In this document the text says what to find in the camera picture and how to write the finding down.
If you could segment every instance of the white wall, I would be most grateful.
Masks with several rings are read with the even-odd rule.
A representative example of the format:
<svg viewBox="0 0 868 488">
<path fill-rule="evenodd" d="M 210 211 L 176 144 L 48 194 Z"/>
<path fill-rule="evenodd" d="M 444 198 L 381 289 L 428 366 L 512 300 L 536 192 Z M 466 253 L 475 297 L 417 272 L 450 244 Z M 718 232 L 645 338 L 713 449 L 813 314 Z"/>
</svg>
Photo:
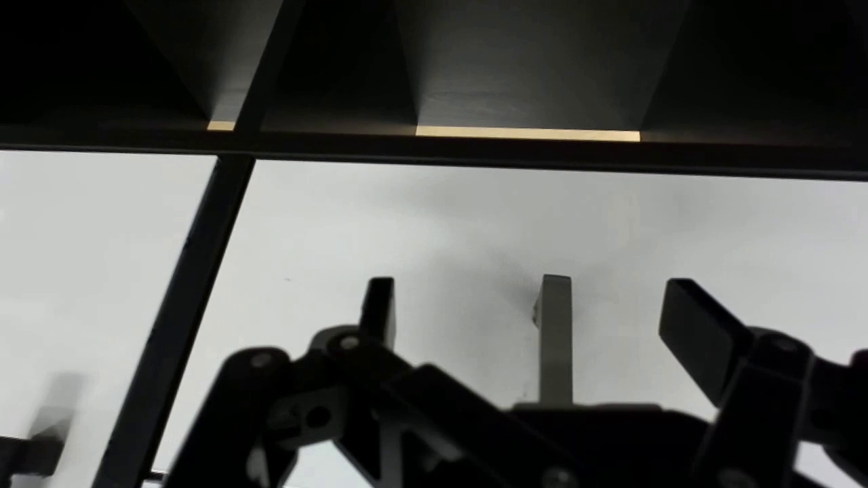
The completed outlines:
<svg viewBox="0 0 868 488">
<path fill-rule="evenodd" d="M 88 484 L 191 224 L 210 159 L 0 154 L 0 434 L 25 434 L 58 377 L 77 423 L 54 484 Z M 509 406 L 535 399 L 541 276 L 576 276 L 577 400 L 713 415 L 657 338 L 663 286 L 694 276 L 745 322 L 847 361 L 868 345 L 868 186 L 260 162 L 157 467 L 223 357 L 352 322 L 370 276 L 398 280 L 398 352 Z M 802 467 L 844 483 L 820 455 Z M 290 484 L 360 484 L 329 448 Z"/>
</svg>

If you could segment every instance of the white backdrop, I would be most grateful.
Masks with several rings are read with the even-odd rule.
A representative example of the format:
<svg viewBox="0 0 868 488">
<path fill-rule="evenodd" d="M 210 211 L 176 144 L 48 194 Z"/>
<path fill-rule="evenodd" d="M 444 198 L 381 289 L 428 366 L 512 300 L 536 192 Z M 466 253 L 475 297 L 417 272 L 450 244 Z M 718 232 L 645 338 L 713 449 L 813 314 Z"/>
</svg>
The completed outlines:
<svg viewBox="0 0 868 488">
<path fill-rule="evenodd" d="M 0 154 L 0 434 L 74 415 L 58 488 L 90 484 L 210 156 Z M 157 469 L 223 357 L 302 356 L 398 280 L 398 352 L 500 406 L 535 399 L 532 304 L 576 280 L 577 400 L 713 408 L 657 338 L 663 286 L 694 276 L 745 322 L 847 361 L 868 347 L 868 185 L 260 162 Z M 852 484 L 813 449 L 806 472 Z M 330 448 L 290 483 L 360 484 Z"/>
</svg>

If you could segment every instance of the black panel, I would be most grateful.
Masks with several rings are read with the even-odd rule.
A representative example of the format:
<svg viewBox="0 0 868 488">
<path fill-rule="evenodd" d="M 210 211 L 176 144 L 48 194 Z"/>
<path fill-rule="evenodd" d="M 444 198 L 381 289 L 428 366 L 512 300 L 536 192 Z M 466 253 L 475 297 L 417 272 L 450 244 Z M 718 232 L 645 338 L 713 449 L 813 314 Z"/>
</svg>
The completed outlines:
<svg viewBox="0 0 868 488">
<path fill-rule="evenodd" d="M 237 118 L 282 0 L 127 0 L 196 99 Z"/>
<path fill-rule="evenodd" d="M 694 0 L 648 140 L 847 145 L 868 131 L 865 6 Z"/>
<path fill-rule="evenodd" d="M 686 0 L 397 0 L 421 125 L 641 127 Z"/>
<path fill-rule="evenodd" d="M 0 7 L 0 127 L 200 127 L 200 109 L 116 0 Z"/>
<path fill-rule="evenodd" d="M 309 0 L 267 132 L 409 136 L 409 94 L 391 0 Z"/>
</svg>

